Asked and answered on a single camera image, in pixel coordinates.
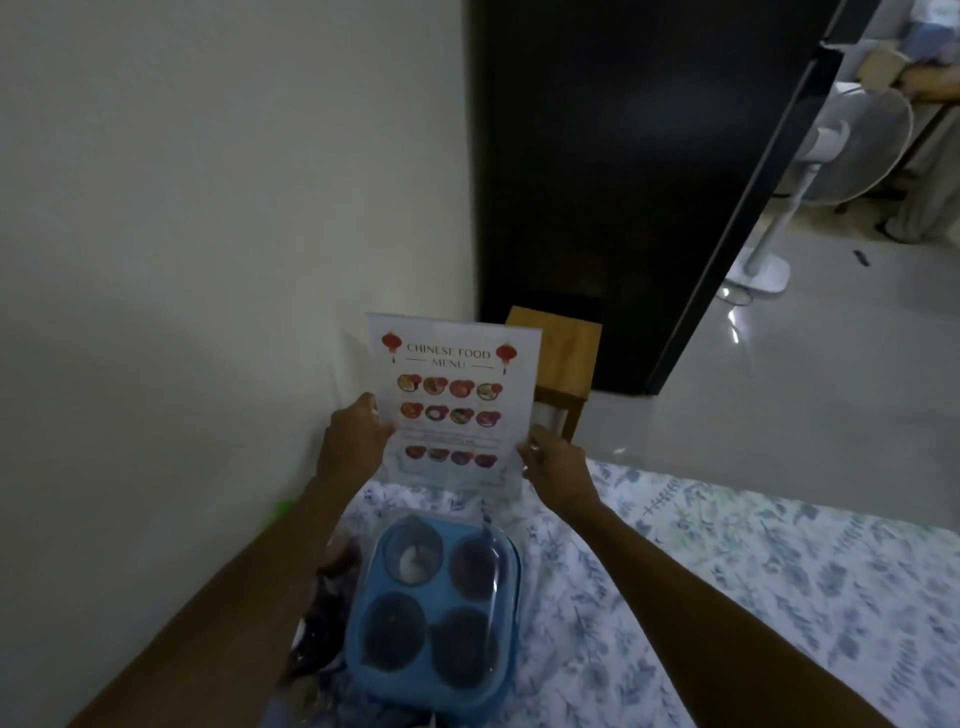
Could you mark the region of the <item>person's right hand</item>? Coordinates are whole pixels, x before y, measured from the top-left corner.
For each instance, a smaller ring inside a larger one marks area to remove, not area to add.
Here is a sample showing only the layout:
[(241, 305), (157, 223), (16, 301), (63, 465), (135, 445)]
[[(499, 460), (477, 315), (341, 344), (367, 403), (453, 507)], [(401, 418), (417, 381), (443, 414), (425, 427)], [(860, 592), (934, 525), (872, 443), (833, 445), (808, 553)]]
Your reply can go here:
[(523, 467), (523, 477), (550, 511), (572, 524), (602, 504), (582, 448), (538, 424), (531, 426), (522, 444), (545, 450), (543, 467)]

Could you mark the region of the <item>person's left hand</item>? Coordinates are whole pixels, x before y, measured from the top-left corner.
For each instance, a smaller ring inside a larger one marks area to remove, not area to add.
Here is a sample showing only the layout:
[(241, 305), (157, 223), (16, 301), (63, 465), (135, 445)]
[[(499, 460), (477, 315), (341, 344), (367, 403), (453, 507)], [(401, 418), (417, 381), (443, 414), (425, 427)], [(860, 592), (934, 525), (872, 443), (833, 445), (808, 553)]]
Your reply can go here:
[(344, 492), (356, 493), (374, 477), (392, 438), (363, 432), (359, 421), (362, 408), (378, 412), (377, 398), (373, 393), (360, 394), (354, 403), (332, 414), (318, 455), (318, 480)]

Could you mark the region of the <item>white laminated food menu card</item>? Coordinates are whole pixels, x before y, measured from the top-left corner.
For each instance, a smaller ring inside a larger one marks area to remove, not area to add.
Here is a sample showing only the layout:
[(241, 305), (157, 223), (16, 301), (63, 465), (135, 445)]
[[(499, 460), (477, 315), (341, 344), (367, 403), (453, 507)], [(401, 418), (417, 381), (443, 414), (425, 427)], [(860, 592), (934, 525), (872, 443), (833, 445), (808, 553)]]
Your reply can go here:
[(516, 497), (543, 331), (385, 313), (366, 324), (371, 391), (394, 426), (378, 480)]

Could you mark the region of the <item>person's left forearm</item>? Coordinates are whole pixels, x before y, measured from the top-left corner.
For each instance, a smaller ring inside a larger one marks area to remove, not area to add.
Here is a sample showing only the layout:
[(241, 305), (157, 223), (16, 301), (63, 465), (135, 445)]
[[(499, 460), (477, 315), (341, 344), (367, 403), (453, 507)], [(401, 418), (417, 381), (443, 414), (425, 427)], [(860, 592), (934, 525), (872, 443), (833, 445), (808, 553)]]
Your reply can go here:
[(67, 728), (257, 728), (333, 532), (377, 469), (319, 471)]

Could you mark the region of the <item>person's right forearm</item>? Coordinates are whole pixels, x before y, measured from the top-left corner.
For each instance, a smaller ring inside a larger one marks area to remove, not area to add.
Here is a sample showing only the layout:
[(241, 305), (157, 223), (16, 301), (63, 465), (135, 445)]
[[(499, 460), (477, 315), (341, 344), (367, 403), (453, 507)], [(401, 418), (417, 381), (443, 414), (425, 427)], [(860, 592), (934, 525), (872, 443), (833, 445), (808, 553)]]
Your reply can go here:
[(603, 502), (565, 523), (607, 571), (697, 728), (895, 728)]

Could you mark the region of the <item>wooden stool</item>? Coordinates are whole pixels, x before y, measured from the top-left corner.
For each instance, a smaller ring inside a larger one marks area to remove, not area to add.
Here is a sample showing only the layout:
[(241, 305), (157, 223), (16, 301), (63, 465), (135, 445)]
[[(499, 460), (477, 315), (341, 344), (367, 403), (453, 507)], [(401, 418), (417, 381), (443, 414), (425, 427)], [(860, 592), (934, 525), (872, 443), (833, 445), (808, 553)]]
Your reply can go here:
[(533, 421), (572, 442), (593, 389), (602, 325), (516, 305), (506, 324), (541, 331)]

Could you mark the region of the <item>blue four-compartment condiment container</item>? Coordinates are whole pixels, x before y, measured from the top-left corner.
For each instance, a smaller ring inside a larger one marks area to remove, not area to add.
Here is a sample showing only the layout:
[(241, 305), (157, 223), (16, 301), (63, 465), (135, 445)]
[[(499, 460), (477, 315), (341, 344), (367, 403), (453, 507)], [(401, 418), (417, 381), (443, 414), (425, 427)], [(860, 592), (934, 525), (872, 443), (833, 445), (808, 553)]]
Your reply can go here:
[(484, 519), (402, 509), (365, 558), (344, 632), (368, 698), (447, 725), (490, 721), (513, 683), (522, 559)]

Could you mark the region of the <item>floral patterned tablecloth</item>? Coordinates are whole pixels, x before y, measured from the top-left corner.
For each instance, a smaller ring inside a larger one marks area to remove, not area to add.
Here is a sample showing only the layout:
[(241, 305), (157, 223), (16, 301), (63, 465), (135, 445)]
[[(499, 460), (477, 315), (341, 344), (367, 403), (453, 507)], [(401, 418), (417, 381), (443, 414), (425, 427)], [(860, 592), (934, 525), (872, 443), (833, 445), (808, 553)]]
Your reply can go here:
[(372, 481), (284, 682), (310, 728), (960, 728), (960, 535), (560, 456)]

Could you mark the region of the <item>dark plastic bag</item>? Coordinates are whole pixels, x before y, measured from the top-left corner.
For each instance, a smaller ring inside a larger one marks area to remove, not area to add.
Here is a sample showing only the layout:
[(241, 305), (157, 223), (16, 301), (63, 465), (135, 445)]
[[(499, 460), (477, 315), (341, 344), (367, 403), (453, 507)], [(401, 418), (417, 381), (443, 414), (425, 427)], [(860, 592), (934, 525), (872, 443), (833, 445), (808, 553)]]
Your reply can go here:
[(283, 680), (305, 678), (319, 684), (346, 668), (346, 634), (363, 565), (360, 538), (347, 526), (335, 526), (315, 574), (310, 605), (300, 619)]

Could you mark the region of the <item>dark wooden door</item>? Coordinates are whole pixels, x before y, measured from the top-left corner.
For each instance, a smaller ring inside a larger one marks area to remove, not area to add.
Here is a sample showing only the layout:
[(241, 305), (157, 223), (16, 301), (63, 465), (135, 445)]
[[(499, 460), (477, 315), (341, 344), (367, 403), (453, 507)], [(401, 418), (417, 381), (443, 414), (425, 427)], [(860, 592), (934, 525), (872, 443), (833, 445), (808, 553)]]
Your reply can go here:
[(464, 0), (479, 318), (660, 394), (882, 0)]

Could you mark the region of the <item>white pedestal fan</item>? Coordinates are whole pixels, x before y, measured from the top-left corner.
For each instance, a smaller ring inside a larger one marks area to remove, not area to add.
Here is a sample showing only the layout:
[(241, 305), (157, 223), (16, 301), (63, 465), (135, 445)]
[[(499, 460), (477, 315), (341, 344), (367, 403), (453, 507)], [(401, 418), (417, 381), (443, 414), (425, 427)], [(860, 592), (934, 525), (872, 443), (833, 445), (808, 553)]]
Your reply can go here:
[(800, 207), (835, 208), (873, 189), (902, 159), (913, 129), (913, 108), (898, 89), (835, 82), (786, 173), (786, 208), (753, 245), (741, 249), (720, 295), (728, 300), (735, 287), (782, 294), (790, 265), (774, 250)]

